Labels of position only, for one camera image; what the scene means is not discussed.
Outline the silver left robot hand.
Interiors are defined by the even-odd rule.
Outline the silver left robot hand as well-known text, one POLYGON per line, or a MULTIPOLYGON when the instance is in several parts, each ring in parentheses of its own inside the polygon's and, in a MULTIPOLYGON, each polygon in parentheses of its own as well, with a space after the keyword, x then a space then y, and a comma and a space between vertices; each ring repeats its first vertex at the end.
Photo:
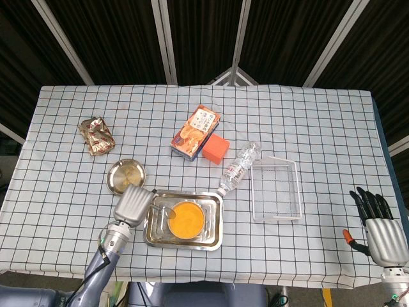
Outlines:
POLYGON ((114 210, 116 221, 122 221, 131 228, 139 226, 145 219, 157 190, 149 191, 136 185, 128 185, 114 210))

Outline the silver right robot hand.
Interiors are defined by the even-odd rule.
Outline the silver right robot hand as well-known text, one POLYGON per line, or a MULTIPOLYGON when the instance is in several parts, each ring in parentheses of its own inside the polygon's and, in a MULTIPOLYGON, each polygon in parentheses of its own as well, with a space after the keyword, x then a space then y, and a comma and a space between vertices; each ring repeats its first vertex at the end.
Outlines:
POLYGON ((380 194, 357 187, 350 191, 359 217, 366 231, 368 245, 359 244, 347 229, 343 230, 346 243, 355 251, 370 256, 380 267, 404 267, 408 263, 408 243, 389 204, 380 194))

